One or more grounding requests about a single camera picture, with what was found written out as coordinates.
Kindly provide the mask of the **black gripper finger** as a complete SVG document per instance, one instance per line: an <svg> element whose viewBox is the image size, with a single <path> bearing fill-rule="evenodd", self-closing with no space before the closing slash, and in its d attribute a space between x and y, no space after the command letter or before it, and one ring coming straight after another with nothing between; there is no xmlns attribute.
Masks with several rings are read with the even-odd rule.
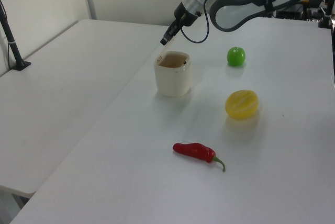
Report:
<svg viewBox="0 0 335 224"><path fill-rule="evenodd" d="M187 18L186 14L176 17L175 20L172 22L171 29L170 29L171 38L174 38L177 35L177 33L180 31L180 29L183 27L183 22L185 18Z"/></svg>
<svg viewBox="0 0 335 224"><path fill-rule="evenodd" d="M170 29L171 29L171 25L168 27L167 31L163 35L163 38L160 40L160 43L163 46L165 46L172 39L171 36L170 36Z"/></svg>

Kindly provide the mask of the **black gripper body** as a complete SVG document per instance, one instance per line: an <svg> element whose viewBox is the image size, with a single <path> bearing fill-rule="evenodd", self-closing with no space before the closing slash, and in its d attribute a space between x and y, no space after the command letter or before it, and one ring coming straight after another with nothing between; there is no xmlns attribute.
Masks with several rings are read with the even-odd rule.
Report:
<svg viewBox="0 0 335 224"><path fill-rule="evenodd" d="M174 11L175 21L173 24L177 27L189 27L198 18L197 15L191 14L183 5L182 2L177 6Z"/></svg>

